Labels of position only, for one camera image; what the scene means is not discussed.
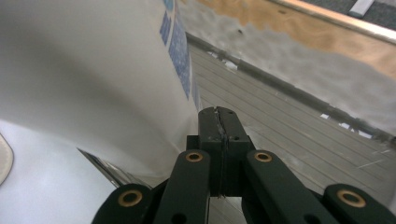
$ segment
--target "black mat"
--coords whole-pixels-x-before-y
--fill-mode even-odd
[[[332,1],[303,0],[303,1],[345,15],[356,3],[356,0],[332,0]],[[396,30],[396,7],[389,6],[384,3],[373,2],[367,13],[362,18],[362,20],[389,28],[391,30]]]

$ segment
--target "gray floor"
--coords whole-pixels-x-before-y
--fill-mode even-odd
[[[388,205],[396,151],[359,136],[322,113],[190,46],[204,107],[232,109],[257,148],[275,152],[310,189],[333,183],[361,188]]]

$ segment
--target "bolt hole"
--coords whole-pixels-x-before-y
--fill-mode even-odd
[[[313,215],[305,215],[304,220],[308,224],[320,224],[320,220]]]
[[[134,193],[127,194],[127,195],[124,196],[123,200],[126,203],[131,203],[131,202],[137,200],[137,195],[134,194]]]
[[[122,207],[132,207],[142,201],[143,194],[139,190],[131,189],[123,192],[119,197],[119,205]]]
[[[199,155],[198,154],[191,154],[190,155],[190,159],[192,159],[193,161],[198,160]]]
[[[187,223],[187,218],[183,214],[175,214],[172,216],[173,224],[184,224]]]
[[[269,159],[267,154],[259,154],[259,158],[262,159],[262,160],[268,160]]]
[[[267,153],[264,152],[258,152],[254,155],[254,157],[256,158],[256,160],[258,161],[264,161],[264,162],[268,162],[272,160],[272,156],[268,155]]]
[[[200,153],[196,153],[196,152],[189,153],[189,154],[186,156],[186,159],[187,159],[188,161],[193,161],[193,162],[201,161],[202,158],[203,158],[203,156],[202,156]]]
[[[351,194],[344,194],[343,198],[347,201],[353,202],[353,203],[358,203],[359,199]]]
[[[366,205],[366,201],[357,193],[348,190],[340,189],[337,191],[337,196],[341,202],[346,203],[352,207],[362,208]]]

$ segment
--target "blue label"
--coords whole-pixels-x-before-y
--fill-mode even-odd
[[[169,11],[173,10],[173,7],[174,7],[173,1],[174,0],[163,0],[163,3],[165,4],[167,10],[169,10]]]
[[[161,26],[160,29],[160,34],[161,38],[163,39],[163,43],[166,45],[168,43],[168,36],[169,32],[171,31],[171,25],[172,25],[172,20],[170,17],[168,17],[168,13],[163,15],[163,25]]]
[[[172,34],[171,44],[169,46],[169,55],[171,56],[178,77],[180,78],[183,90],[187,99],[190,94],[190,55],[187,46],[186,33],[184,33],[183,24],[180,17],[176,15],[174,31]]]
[[[177,12],[177,5],[174,0],[163,0],[166,6],[166,11],[163,15],[163,24],[160,29],[161,38],[165,46],[168,43],[170,30],[172,26],[172,14],[175,11],[172,38],[170,40],[168,53],[171,57],[172,63],[176,69],[177,76],[180,79],[187,99],[190,95],[190,54],[187,45],[186,33],[184,32],[181,18]]]

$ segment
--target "white object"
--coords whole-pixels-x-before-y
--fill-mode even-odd
[[[0,186],[0,223],[92,222],[115,187],[73,145],[2,120],[0,133],[16,159]]]
[[[0,119],[167,176],[199,97],[173,0],[0,4]]]
[[[0,185],[7,178],[14,161],[14,154],[6,140],[0,134]]]
[[[351,17],[361,19],[363,18],[364,14],[366,14],[373,2],[374,0],[358,0],[347,14]]]

